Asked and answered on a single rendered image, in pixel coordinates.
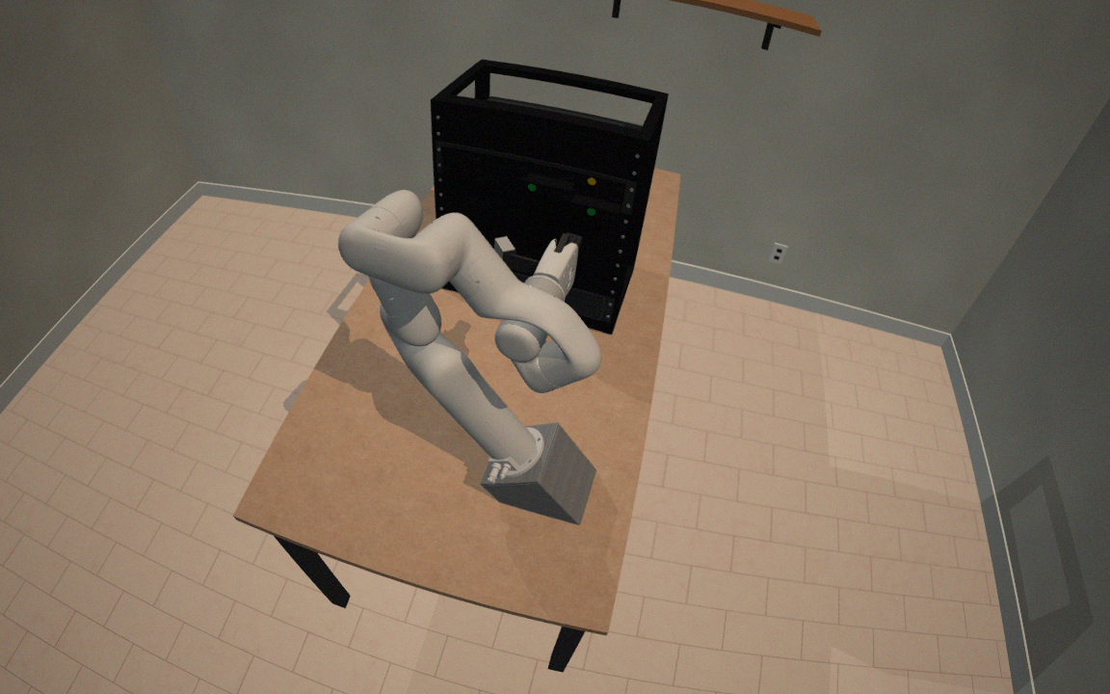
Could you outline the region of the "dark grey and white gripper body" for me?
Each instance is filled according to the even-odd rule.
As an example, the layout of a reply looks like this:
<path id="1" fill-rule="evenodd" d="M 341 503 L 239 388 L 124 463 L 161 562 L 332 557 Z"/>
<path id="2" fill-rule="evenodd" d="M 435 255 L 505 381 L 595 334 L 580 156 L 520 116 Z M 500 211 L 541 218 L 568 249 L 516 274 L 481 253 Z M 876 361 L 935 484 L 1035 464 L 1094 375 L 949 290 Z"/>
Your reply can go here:
<path id="1" fill-rule="evenodd" d="M 576 243 L 568 243 L 561 251 L 561 254 L 555 254 L 555 250 L 558 249 L 558 240 L 552 240 L 549 247 L 543 252 L 539 265 L 537 265 L 536 273 L 532 278 L 542 278 L 543 280 L 549 280 L 555 282 L 558 288 L 563 288 L 561 293 L 564 295 L 564 301 L 571 290 L 574 282 L 574 271 L 576 271 L 578 247 Z M 564 294 L 565 293 L 565 294 Z"/>

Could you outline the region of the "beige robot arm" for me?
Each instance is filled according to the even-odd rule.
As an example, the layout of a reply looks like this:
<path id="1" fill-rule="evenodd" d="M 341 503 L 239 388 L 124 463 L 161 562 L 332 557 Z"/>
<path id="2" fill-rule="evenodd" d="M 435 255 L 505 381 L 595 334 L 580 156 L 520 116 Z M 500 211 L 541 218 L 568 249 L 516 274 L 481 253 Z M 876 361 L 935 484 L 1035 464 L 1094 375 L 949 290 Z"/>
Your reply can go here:
<path id="1" fill-rule="evenodd" d="M 410 372 L 488 452 L 488 483 L 496 484 L 500 474 L 518 477 L 541 459 L 542 434 L 525 428 L 468 356 L 446 341 L 428 293 L 450 281 L 482 319 L 502 319 L 496 346 L 535 392 L 591 378 L 601 366 L 599 346 L 555 282 L 532 278 L 525 284 L 513 274 L 534 276 L 539 261 L 516 254 L 508 237 L 496 238 L 493 249 L 468 217 L 437 217 L 417 233 L 422 220 L 417 195 L 389 194 L 342 229 L 340 254 L 369 276 L 383 304 L 383 325 Z"/>

